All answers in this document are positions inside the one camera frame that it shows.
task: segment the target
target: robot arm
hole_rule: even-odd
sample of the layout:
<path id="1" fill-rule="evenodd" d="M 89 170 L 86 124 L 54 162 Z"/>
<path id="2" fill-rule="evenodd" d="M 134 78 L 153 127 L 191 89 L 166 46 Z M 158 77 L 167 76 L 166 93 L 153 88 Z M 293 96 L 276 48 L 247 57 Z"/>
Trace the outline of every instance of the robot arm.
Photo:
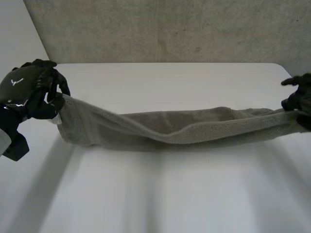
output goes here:
<path id="1" fill-rule="evenodd" d="M 0 83 L 0 154 L 18 161 L 29 151 L 25 137 L 17 131 L 19 124 L 32 117 L 53 119 L 63 107 L 57 86 L 66 95 L 70 91 L 56 65 L 36 59 L 14 68 Z M 48 103 L 44 101 L 47 93 Z"/>

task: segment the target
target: white wall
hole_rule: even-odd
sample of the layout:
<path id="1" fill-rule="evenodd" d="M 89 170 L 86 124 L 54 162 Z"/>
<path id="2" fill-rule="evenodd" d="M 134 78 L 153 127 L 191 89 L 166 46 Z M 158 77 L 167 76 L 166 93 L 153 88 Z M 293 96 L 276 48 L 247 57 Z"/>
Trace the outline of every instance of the white wall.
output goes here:
<path id="1" fill-rule="evenodd" d="M 13 67 L 48 59 L 22 0 L 0 1 L 0 80 Z"/>

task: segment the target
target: towel fold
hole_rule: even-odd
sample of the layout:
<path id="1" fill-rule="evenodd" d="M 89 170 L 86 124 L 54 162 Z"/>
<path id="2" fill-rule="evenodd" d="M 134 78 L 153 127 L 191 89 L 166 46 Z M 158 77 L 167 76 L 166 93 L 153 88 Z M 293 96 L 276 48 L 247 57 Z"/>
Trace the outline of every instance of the towel fold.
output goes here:
<path id="1" fill-rule="evenodd" d="M 296 122 L 298 111 L 218 107 L 118 115 L 66 95 L 64 99 L 58 129 L 65 141 L 82 146 L 140 151 L 213 148 L 306 132 Z"/>

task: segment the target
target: textured surface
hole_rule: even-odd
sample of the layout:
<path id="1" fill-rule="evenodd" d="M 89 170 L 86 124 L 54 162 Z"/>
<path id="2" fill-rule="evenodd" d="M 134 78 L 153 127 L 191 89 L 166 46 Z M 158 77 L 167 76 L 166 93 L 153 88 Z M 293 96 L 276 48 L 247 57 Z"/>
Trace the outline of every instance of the textured surface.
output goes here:
<path id="1" fill-rule="evenodd" d="M 66 142 L 82 146 L 165 151 L 191 145 L 192 149 L 202 149 L 266 141 L 306 131 L 296 122 L 298 112 L 283 109 L 218 107 L 118 115 L 66 95 L 64 99 L 59 132 Z"/>
<path id="2" fill-rule="evenodd" d="M 310 0 L 24 0 L 59 63 L 265 62 L 310 70 Z"/>

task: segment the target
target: fleece fabric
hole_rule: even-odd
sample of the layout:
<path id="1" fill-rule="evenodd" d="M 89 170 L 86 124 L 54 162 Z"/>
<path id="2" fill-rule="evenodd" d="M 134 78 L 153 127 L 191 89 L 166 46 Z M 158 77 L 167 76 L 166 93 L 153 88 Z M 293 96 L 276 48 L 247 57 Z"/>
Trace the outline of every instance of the fleece fabric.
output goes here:
<path id="1" fill-rule="evenodd" d="M 299 111 L 218 107 L 119 115 L 66 95 L 64 99 L 58 129 L 65 141 L 81 146 L 139 151 L 214 148 L 306 132 L 296 122 Z"/>

